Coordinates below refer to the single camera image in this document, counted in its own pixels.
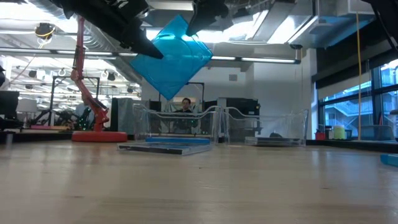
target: window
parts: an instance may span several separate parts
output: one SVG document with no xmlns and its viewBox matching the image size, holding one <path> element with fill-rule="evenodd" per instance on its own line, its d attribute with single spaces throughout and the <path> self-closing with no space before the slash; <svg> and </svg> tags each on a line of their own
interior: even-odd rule
<svg viewBox="0 0 398 224">
<path fill-rule="evenodd" d="M 325 106 L 325 125 L 344 126 L 352 130 L 353 136 L 358 136 L 359 127 L 359 101 L 348 100 Z M 371 97 L 361 100 L 361 125 L 373 125 L 373 104 Z"/>
<path fill-rule="evenodd" d="M 361 84 L 361 93 L 371 91 L 371 87 L 372 87 L 372 81 L 362 83 Z M 328 97 L 324 98 L 323 101 L 335 100 L 335 99 L 346 97 L 346 96 L 352 96 L 352 95 L 355 95 L 358 93 L 359 93 L 359 85 L 349 88 L 347 90 L 341 91 L 339 93 L 336 93 L 334 95 L 328 96 Z"/>
<path fill-rule="evenodd" d="M 398 115 L 391 115 L 391 111 L 398 110 L 398 91 L 383 94 L 383 123 L 392 128 L 394 136 L 398 138 Z"/>
<path fill-rule="evenodd" d="M 398 59 L 380 68 L 382 87 L 398 84 Z"/>
</svg>

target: red container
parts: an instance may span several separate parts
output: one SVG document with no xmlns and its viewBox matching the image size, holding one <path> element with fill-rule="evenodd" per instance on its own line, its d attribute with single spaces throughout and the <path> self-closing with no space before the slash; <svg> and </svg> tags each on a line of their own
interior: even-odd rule
<svg viewBox="0 0 398 224">
<path fill-rule="evenodd" d="M 326 135 L 325 133 L 315 133 L 315 140 L 325 140 Z"/>
</svg>

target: ceiling pipe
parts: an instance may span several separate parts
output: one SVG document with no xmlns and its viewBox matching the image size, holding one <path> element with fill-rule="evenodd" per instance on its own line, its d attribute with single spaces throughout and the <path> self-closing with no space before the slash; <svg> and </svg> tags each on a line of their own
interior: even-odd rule
<svg viewBox="0 0 398 224">
<path fill-rule="evenodd" d="M 58 8 L 48 0 L 30 0 L 37 8 L 44 12 L 47 12 L 59 20 L 66 20 L 63 13 L 63 9 Z M 85 22 L 85 30 L 90 35 L 85 37 L 84 45 L 89 50 L 95 51 L 118 51 L 118 48 L 112 43 L 111 39 L 99 30 L 93 24 Z M 129 65 L 129 62 L 123 58 L 117 58 L 116 60 L 107 60 L 107 62 L 113 64 L 127 80 L 130 82 L 141 83 L 142 78 L 138 77 Z"/>
</svg>

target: clear acrylic box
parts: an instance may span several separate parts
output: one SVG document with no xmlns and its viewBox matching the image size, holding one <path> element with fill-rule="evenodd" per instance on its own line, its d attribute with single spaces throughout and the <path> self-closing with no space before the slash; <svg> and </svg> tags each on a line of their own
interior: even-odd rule
<svg viewBox="0 0 398 224">
<path fill-rule="evenodd" d="M 304 146 L 308 110 L 283 116 L 248 116 L 236 108 L 223 109 L 226 144 L 249 146 Z"/>
<path fill-rule="evenodd" d="M 202 113 L 166 113 L 133 105 L 135 140 L 150 138 L 202 138 L 218 143 L 221 108 L 212 106 Z"/>
</svg>

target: wooden table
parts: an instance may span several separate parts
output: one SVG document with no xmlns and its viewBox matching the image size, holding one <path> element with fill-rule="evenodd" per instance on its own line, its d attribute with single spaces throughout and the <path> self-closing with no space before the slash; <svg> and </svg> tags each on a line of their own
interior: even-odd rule
<svg viewBox="0 0 398 224">
<path fill-rule="evenodd" d="M 331 147 L 187 157 L 70 141 L 0 146 L 0 223 L 398 223 L 398 169 Z"/>
</svg>

